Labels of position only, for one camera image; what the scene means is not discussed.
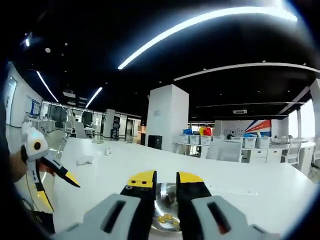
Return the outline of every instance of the floor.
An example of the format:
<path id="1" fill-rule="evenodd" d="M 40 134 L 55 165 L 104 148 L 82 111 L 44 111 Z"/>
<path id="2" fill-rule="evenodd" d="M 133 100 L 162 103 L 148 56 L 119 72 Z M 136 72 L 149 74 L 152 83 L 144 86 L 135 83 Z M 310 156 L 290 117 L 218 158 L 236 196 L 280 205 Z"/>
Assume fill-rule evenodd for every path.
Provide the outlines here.
<path id="1" fill-rule="evenodd" d="M 61 155 L 64 151 L 66 142 L 63 140 L 65 134 L 62 130 L 55 130 L 53 132 L 48 133 L 45 136 L 47 140 L 48 146 L 51 151 L 54 152 L 54 155 L 60 160 Z M 18 151 L 22 145 L 21 141 L 21 128 L 15 128 L 8 126 L 6 127 L 6 138 L 8 140 L 8 145 L 10 152 L 14 153 Z M 107 140 L 102 136 L 95 136 L 97 140 Z M 41 173 L 40 174 L 42 184 L 45 188 L 45 191 L 48 195 L 48 198 L 51 202 L 53 202 L 53 185 L 55 178 L 51 176 L 49 173 Z M 316 167 L 310 167 L 308 177 L 311 179 L 312 182 L 315 184 L 320 184 L 320 169 Z M 28 201 L 34 207 L 36 211 L 42 211 L 50 213 L 51 210 L 44 205 L 42 201 L 38 198 L 38 194 L 35 189 L 35 184 L 33 183 L 30 176 L 27 174 L 17 183 L 15 183 L 18 192 L 20 193 L 21 197 Z"/>

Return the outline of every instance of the metal bowl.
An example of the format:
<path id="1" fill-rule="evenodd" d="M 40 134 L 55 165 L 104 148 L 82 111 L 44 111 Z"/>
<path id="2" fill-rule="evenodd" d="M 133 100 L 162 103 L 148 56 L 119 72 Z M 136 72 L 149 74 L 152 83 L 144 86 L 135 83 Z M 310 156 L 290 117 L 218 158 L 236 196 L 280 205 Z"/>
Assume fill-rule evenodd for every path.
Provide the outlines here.
<path id="1" fill-rule="evenodd" d="M 174 221 L 180 223 L 178 218 L 178 203 L 175 183 L 157 183 L 155 187 L 154 217 L 151 228 L 161 232 L 178 232 L 180 225 L 174 225 Z M 165 214 L 172 216 L 172 219 L 165 219 L 165 223 L 158 220 Z"/>

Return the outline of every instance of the yellow balloon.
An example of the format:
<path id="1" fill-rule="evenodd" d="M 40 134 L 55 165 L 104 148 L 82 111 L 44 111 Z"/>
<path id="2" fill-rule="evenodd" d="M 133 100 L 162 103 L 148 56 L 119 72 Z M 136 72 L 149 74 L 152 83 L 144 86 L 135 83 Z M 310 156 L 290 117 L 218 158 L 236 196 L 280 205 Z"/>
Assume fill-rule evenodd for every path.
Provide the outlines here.
<path id="1" fill-rule="evenodd" d="M 205 129 L 206 129 L 205 126 L 200 127 L 200 129 L 199 129 L 199 134 L 200 134 L 201 136 L 204 135 L 204 130 L 205 130 Z"/>

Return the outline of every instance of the ceiling vent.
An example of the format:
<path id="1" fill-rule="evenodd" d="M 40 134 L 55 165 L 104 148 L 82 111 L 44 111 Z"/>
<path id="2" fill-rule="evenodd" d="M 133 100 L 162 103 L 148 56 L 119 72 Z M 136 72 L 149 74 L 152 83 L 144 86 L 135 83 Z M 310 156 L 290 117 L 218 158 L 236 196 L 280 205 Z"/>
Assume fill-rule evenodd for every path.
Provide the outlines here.
<path id="1" fill-rule="evenodd" d="M 234 114 L 247 114 L 248 111 L 246 109 L 243 110 L 233 110 L 232 111 Z"/>
<path id="2" fill-rule="evenodd" d="M 63 91 L 63 95 L 65 95 L 66 97 L 69 97 L 69 98 L 76 98 L 76 95 L 74 93 L 74 91 L 72 90 L 64 90 Z"/>

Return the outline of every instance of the gray gripper housing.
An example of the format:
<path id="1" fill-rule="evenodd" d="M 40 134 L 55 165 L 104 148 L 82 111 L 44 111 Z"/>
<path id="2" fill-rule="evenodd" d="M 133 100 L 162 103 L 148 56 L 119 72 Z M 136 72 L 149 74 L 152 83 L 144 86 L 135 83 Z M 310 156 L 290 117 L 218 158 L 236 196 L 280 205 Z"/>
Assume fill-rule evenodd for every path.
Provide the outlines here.
<path id="1" fill-rule="evenodd" d="M 51 236 L 54 240 L 127 240 L 140 198 L 112 194 L 89 210 L 83 223 L 77 223 Z M 256 225 L 248 225 L 246 216 L 220 196 L 196 198 L 192 204 L 201 223 L 203 240 L 278 240 L 278 236 Z M 112 220 L 116 209 L 122 208 Z M 221 234 L 212 206 L 219 209 L 228 232 Z"/>
<path id="2" fill-rule="evenodd" d="M 259 226 L 249 226 L 246 216 L 221 196 L 195 198 L 191 202 L 201 224 L 203 240 L 280 239 Z M 226 233 L 221 234 L 217 222 L 225 226 Z"/>

